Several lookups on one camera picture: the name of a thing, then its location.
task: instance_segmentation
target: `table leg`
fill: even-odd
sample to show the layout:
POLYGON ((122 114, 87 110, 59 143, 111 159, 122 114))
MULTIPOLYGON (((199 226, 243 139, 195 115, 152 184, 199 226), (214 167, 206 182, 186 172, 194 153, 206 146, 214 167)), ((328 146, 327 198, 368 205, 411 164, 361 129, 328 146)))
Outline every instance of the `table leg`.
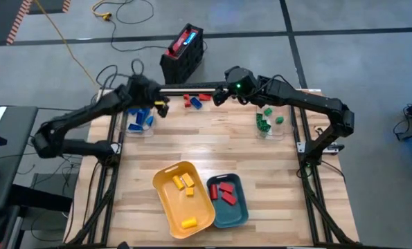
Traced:
POLYGON ((8 202, 10 205, 20 205, 46 210, 68 212, 72 198, 33 190, 29 187, 13 184, 8 202))

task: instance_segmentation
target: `yellow tray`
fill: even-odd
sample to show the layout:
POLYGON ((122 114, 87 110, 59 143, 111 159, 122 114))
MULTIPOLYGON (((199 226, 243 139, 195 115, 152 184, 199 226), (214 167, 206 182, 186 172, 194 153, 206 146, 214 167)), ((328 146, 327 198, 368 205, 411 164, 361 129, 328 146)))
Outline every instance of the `yellow tray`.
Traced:
POLYGON ((192 163, 179 162, 160 170, 153 178, 153 186, 163 204, 173 237, 184 239, 212 225, 215 220, 215 209, 192 163), (188 173, 195 183, 194 196, 186 196, 186 185, 184 189, 178 190, 172 181, 173 176, 181 176, 184 173, 188 173), (182 228, 181 222, 192 217, 197 219, 197 226, 182 228))

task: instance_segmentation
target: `red block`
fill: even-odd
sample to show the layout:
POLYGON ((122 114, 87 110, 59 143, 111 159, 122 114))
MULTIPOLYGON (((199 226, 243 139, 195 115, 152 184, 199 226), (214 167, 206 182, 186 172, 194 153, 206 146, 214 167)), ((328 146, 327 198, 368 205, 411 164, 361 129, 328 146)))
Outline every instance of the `red block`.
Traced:
POLYGON ((218 199, 218 189, 217 189, 216 184, 211 185, 210 193, 211 193, 211 199, 212 200, 218 199))
POLYGON ((221 198, 230 205, 235 205, 236 203, 236 198, 233 195, 229 194, 228 192, 222 193, 221 198))
POLYGON ((202 101, 209 101, 209 100, 211 100, 211 98, 212 98, 212 96, 207 95, 207 94, 200 94, 199 95, 199 100, 202 100, 202 101))
POLYGON ((228 183, 221 183, 220 184, 220 190, 223 190, 225 192, 229 192, 230 194, 232 194, 233 192, 233 186, 228 184, 228 183))

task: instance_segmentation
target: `plastic tray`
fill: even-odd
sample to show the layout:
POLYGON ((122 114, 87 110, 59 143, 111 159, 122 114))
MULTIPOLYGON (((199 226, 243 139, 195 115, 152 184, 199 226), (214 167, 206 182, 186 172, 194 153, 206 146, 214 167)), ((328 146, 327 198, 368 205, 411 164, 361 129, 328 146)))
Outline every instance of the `plastic tray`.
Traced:
POLYGON ((216 211, 216 217, 213 222, 217 228, 231 228, 246 223, 249 218, 247 212, 246 199, 242 191, 240 177, 236 174, 224 174, 214 176, 207 180, 207 189, 210 191, 212 184, 219 184, 225 182, 233 186, 234 197, 237 202, 235 205, 229 205, 225 200, 221 199, 222 191, 218 189, 218 199, 213 200, 212 204, 216 211))
POLYGON ((173 237, 184 239, 212 225, 215 210, 192 163, 179 162, 160 170, 153 178, 153 186, 163 204, 173 237), (186 185, 183 190, 178 190, 172 181, 173 176, 181 176, 184 173, 189 173, 195 183, 194 196, 187 197, 186 185), (192 217, 197 219, 198 225, 183 229, 181 222, 192 217))

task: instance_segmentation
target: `teal tray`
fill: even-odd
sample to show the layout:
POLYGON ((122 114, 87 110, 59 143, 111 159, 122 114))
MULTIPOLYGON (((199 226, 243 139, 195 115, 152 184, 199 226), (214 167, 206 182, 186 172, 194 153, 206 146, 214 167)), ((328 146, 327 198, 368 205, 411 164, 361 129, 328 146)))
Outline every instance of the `teal tray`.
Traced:
POLYGON ((249 212, 247 211, 246 199, 242 191, 240 177, 236 174, 224 174, 211 177, 207 180, 209 196, 212 184, 216 184, 218 188, 218 199, 212 200, 216 213, 213 225, 217 228, 232 228, 246 223, 249 218, 249 212), (229 205, 221 198, 222 191, 220 190, 220 183, 222 182, 233 186, 232 195, 237 199, 235 205, 229 205))

